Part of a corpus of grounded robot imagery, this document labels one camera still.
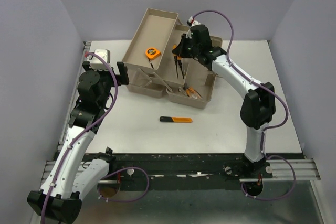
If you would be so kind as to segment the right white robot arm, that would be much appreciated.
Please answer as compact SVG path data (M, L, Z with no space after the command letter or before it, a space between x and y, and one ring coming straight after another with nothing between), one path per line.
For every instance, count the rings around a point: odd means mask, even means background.
M241 96L240 118L246 125L247 134L241 171L246 177L255 177L266 161L261 152L261 135L276 111L275 97L268 92L273 92L274 86L270 82L260 81L253 84L251 79L245 79L247 73L229 62L227 52L220 46L213 46L208 28L203 24L191 25L172 53L181 58L197 60L224 78Z

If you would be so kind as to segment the orange black utility knife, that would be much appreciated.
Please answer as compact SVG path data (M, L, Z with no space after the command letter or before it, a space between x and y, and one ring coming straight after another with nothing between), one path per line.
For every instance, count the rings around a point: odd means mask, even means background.
M193 122L191 118L173 117L173 116L161 116L159 117L159 121L165 122L165 123L192 123Z

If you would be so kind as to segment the orange handled pliers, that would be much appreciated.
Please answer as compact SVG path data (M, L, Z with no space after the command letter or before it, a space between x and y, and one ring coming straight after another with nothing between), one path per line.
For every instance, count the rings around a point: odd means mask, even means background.
M183 89L188 97L197 100L203 99L200 93L197 90L195 90L192 86L185 85Z

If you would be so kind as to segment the beige tool box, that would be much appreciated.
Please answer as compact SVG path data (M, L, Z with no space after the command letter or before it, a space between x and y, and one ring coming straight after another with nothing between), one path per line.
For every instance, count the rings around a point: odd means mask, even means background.
M122 59L128 68L130 83L127 88L130 92L153 98L167 94L171 102L198 109L206 107L212 98L215 74L192 59L183 59L188 61L186 76L182 78L178 66L179 77L176 77L173 44L178 45L187 31L188 27L182 24L177 13L146 10ZM145 51L150 47L157 48L161 55L149 60ZM188 97L183 89L185 85L192 86L203 99Z

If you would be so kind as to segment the orange tape measure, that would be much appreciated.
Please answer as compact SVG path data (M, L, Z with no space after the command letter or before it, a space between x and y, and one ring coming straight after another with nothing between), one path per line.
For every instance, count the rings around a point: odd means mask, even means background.
M161 55L161 52L155 47L150 47L146 49L145 55L149 60L154 60Z

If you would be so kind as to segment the orange handled screwdriver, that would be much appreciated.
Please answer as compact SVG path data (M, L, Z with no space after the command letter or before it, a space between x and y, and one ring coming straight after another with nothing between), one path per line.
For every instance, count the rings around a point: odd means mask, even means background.
M182 58L181 57L177 57L177 63L178 66L180 68L181 74L182 74L182 78L184 79L184 71L183 71L183 65L182 65Z
M173 44L173 49L175 49L177 47L176 44ZM174 57L174 63L175 63L175 70L176 70L176 77L178 78L178 60L177 60L177 55L173 53L173 57Z

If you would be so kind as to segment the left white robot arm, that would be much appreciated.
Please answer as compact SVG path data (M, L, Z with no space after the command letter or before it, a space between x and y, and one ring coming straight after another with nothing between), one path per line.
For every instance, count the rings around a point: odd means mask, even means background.
M41 188L32 190L27 197L42 223L46 219L73 223L88 192L101 178L112 179L116 175L111 149L99 153L82 173L78 169L103 118L111 111L108 100L115 104L116 95L111 94L111 89L129 84L128 70L122 62L117 63L119 74L112 69L95 70L87 61L82 66L84 72L77 86L79 96L70 113L63 147Z

